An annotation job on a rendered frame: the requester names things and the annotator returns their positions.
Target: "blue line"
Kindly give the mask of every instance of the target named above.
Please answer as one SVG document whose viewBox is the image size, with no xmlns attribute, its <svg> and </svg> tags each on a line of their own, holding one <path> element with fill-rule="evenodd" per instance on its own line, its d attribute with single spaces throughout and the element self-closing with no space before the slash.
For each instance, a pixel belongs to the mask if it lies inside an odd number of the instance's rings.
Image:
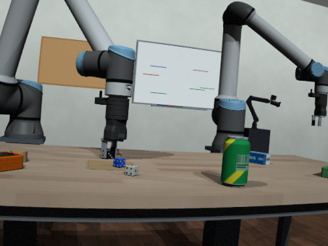
<svg viewBox="0 0 328 246">
<path fill-rule="evenodd" d="M 166 68 L 166 67 L 164 67 L 164 66 L 157 66 L 157 65 L 150 65 L 150 67 Z"/>
</svg>

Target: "green can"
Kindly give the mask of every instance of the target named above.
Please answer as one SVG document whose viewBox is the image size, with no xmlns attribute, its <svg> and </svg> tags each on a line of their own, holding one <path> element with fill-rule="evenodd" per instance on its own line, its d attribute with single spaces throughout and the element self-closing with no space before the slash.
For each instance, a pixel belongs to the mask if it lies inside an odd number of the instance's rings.
<svg viewBox="0 0 328 246">
<path fill-rule="evenodd" d="M 247 183 L 249 153 L 248 137 L 229 135 L 223 145 L 221 181 L 229 187 L 243 187 Z"/>
</svg>

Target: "wooden floor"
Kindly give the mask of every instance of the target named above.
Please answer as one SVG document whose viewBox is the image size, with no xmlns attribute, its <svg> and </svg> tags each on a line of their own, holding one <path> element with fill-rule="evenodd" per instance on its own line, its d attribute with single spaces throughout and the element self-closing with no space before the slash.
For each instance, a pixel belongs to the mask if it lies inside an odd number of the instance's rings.
<svg viewBox="0 0 328 246">
<path fill-rule="evenodd" d="M 278 218 L 241 220 L 239 246 L 274 246 Z M 38 246 L 197 246 L 203 221 L 38 223 Z M 3 246 L 0 221 L 0 246 Z M 328 246 L 328 214 L 292 217 L 288 246 Z"/>
</svg>

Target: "wooden block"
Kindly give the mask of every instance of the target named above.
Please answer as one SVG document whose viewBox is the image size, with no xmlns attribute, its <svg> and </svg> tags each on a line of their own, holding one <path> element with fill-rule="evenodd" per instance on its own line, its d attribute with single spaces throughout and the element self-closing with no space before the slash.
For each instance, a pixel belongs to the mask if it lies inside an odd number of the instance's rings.
<svg viewBox="0 0 328 246">
<path fill-rule="evenodd" d="M 23 155 L 23 163 L 27 162 L 27 151 L 21 149 L 13 149 L 10 153 L 20 154 Z"/>
<path fill-rule="evenodd" d="M 1 171 L 13 171 L 23 168 L 23 155 L 14 154 L 13 156 L 0 156 L 0 172 Z"/>
<path fill-rule="evenodd" d="M 104 171 L 125 171 L 125 167 L 114 167 L 112 159 L 88 160 L 88 169 L 97 169 Z"/>
<path fill-rule="evenodd" d="M 76 70 L 76 58 L 82 51 L 92 51 L 84 40 L 42 37 L 38 83 L 104 89 L 106 80 L 84 77 Z"/>
</svg>

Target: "table leg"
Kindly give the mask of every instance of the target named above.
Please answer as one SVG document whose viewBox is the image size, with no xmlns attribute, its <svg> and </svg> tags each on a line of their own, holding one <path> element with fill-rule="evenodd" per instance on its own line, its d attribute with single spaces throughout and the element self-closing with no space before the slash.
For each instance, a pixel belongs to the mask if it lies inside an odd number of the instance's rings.
<svg viewBox="0 0 328 246">
<path fill-rule="evenodd" d="M 241 219 L 205 221 L 202 246 L 238 246 Z"/>
<path fill-rule="evenodd" d="M 276 246 L 288 246 L 292 216 L 279 217 Z"/>
<path fill-rule="evenodd" d="M 36 221 L 3 221 L 3 246 L 36 246 Z"/>
</svg>

